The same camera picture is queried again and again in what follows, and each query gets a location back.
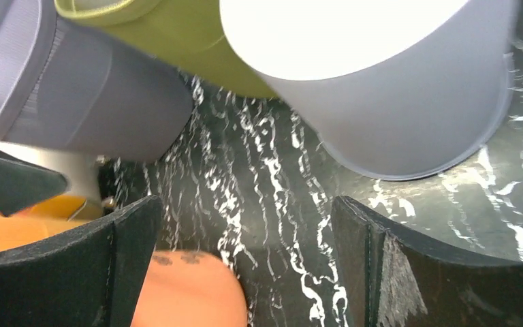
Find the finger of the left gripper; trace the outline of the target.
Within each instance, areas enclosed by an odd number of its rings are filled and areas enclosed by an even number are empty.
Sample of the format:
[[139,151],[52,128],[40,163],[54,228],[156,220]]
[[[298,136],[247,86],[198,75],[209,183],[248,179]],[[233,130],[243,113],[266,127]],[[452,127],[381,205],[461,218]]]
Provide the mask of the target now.
[[67,178],[60,172],[23,161],[0,151],[0,213],[9,217],[65,193]]

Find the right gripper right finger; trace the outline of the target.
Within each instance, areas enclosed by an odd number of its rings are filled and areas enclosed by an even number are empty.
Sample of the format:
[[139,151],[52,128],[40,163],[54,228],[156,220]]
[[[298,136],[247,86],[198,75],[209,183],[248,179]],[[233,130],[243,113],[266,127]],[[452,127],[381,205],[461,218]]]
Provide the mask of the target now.
[[346,196],[331,219],[351,326],[523,326],[523,262],[452,246]]

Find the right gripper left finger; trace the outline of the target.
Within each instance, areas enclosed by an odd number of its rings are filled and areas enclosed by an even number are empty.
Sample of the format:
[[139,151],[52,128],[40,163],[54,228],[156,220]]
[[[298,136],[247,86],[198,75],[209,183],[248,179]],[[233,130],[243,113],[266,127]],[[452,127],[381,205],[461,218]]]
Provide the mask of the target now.
[[0,252],[0,326],[129,326],[161,228],[157,196]]

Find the light grey round bucket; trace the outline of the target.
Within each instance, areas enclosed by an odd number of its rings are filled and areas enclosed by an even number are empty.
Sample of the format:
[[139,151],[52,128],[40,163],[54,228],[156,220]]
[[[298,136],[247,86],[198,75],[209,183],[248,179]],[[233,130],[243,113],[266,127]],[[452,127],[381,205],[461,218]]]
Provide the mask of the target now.
[[464,161],[505,118],[518,1],[221,1],[234,52],[371,178]]

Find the orange round plastic bucket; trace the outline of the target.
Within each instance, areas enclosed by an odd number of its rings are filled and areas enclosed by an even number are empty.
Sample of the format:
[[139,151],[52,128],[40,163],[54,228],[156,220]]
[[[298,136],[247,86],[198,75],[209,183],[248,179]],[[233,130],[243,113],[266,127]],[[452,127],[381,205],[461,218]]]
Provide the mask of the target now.
[[247,300],[233,271],[203,251],[153,253],[135,327],[246,327]]

